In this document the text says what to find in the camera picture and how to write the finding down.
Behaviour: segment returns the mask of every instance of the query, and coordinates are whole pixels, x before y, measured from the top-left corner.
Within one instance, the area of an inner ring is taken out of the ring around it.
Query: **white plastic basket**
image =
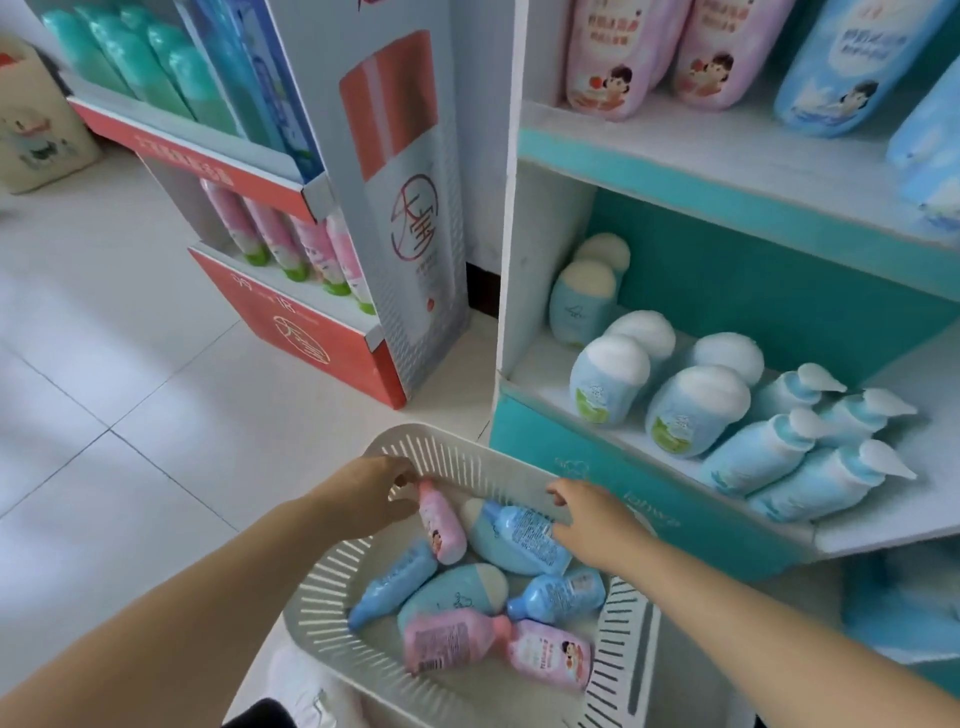
[[[400,425],[380,434],[366,454],[405,455],[421,473],[460,489],[451,500],[493,498],[536,508],[558,521],[568,513],[544,492],[554,475],[429,425]],[[402,663],[396,622],[381,619],[353,634],[347,611],[370,580],[394,562],[417,535],[419,519],[397,523],[369,539],[342,542],[308,574],[284,610],[294,641],[342,678],[430,728],[641,728],[653,682],[660,610],[626,582],[610,581],[599,620],[564,629],[590,640],[593,673],[583,694],[529,680],[489,658],[477,665],[414,677]],[[529,579],[511,577],[511,595]]]

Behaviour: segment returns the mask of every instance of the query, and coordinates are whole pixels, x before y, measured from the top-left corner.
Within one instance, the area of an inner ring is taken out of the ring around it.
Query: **hand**
[[[358,457],[309,494],[338,541],[362,539],[417,513],[414,500],[389,500],[391,489],[420,479],[405,457]]]
[[[606,488],[585,480],[554,480],[546,487],[557,505],[565,505],[572,525],[553,524],[553,537],[588,566],[622,575],[623,559],[633,544],[656,538],[636,514]]]

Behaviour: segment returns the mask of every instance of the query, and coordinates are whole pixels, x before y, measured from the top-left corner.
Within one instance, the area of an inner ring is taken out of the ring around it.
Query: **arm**
[[[413,515],[388,501],[405,458],[360,458],[280,504],[77,640],[0,699],[0,728],[215,728],[314,563],[344,539]]]
[[[656,603],[776,728],[948,728],[960,702],[872,650],[827,629],[649,534],[611,493],[558,480],[571,526],[554,536],[581,561]]]

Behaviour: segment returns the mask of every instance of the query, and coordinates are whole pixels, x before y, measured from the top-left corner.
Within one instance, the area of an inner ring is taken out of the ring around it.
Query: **forearm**
[[[336,541],[313,496],[137,599],[0,700],[0,728],[219,726],[258,649]]]
[[[637,534],[620,561],[771,728],[960,724],[931,683],[672,546]]]

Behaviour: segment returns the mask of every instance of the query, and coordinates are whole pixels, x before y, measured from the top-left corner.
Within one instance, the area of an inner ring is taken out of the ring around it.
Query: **pink bottle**
[[[670,17],[663,26],[663,37],[660,39],[660,49],[657,52],[657,64],[650,76],[650,89],[659,84],[666,72],[670,70],[670,63],[677,55],[677,43],[684,32],[686,18],[690,15],[690,4],[693,0],[675,0],[670,8]]]
[[[403,630],[403,664],[413,674],[480,662],[494,646],[511,638],[506,615],[487,617],[473,609],[454,609],[414,617]]]
[[[347,277],[350,290],[353,291],[353,297],[360,305],[360,310],[371,315],[375,314],[367,279],[363,277],[363,271],[360,270],[360,261],[357,260],[357,252],[353,250],[353,240],[347,230],[347,221],[344,220],[344,213],[339,209],[326,218],[326,231],[330,236],[333,250],[337,254],[337,260],[340,261],[344,270],[344,276]]]
[[[611,121],[646,96],[660,39],[677,0],[577,0],[566,62],[566,99]]]
[[[283,272],[290,280],[307,280],[310,278],[310,269],[300,256],[297,243],[290,236],[290,231],[283,224],[280,214],[272,207],[261,205],[247,197],[243,199],[247,209],[253,217],[260,234],[267,241],[267,247],[274,256]]]
[[[524,619],[514,624],[507,662],[524,675],[558,688],[581,691],[587,688],[592,659],[588,642],[562,629]]]
[[[290,222],[297,231],[297,238],[310,259],[317,275],[324,281],[324,290],[334,296],[349,296],[350,286],[344,277],[344,271],[333,252],[333,243],[326,232],[326,223],[307,223],[294,216]]]
[[[200,180],[200,184],[247,262],[250,265],[266,265],[270,260],[270,253],[260,239],[260,233],[256,231],[249,213],[243,207],[240,195],[210,180]]]
[[[433,480],[421,480],[417,490],[420,493],[420,520],[433,555],[444,566],[456,564],[467,553],[467,534],[460,519]]]
[[[719,111],[738,102],[770,55],[795,0],[696,0],[673,87],[685,104]]]

